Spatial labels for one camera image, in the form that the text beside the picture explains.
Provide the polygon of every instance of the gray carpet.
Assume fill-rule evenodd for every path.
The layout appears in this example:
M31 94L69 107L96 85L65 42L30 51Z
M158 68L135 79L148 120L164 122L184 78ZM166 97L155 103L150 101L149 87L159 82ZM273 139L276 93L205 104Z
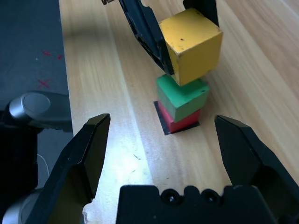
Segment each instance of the gray carpet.
M58 0L0 0L0 110L29 90L68 94ZM71 138L57 130L39 134L49 171ZM48 178L42 157L38 187Z

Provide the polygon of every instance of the yellow block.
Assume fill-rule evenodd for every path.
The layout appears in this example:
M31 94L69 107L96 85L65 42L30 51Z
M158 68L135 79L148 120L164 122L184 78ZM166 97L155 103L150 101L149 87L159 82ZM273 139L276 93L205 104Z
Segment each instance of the yellow block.
M216 68L222 31L199 11L189 8L159 25L179 85L188 84Z

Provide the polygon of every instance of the block stack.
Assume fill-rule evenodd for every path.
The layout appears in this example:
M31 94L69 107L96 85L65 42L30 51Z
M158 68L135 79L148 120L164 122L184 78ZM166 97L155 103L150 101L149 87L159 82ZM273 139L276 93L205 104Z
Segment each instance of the block stack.
M209 93L201 77L218 64L222 32L193 8L159 25L174 75L157 79L158 108L169 132L174 133L199 120Z

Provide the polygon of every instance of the light wood grain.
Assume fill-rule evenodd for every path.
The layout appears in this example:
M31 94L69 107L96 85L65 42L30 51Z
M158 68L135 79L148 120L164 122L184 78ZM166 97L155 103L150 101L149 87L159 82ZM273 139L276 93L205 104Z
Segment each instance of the light wood grain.
M143 0L160 21L182 0ZM224 40L201 126L164 136L153 101L163 71L135 40L118 1L60 0L75 132L111 114L107 153L89 224L115 223L124 184L186 185L222 193L230 184L214 127L216 114L250 125L299 183L299 5L296 0L219 0Z

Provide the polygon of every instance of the red block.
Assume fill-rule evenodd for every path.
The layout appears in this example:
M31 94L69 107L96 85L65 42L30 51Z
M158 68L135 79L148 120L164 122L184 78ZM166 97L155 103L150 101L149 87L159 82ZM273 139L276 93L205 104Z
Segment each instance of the red block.
M198 122L199 117L200 117L200 110L198 110L198 111L190 114L188 117L185 117L184 119L180 120L179 122L174 123L170 114L167 112L167 110L162 105L160 100L158 101L158 106L159 106L162 117L164 118L170 133L177 132L185 127L188 127L189 125L192 125L192 124Z

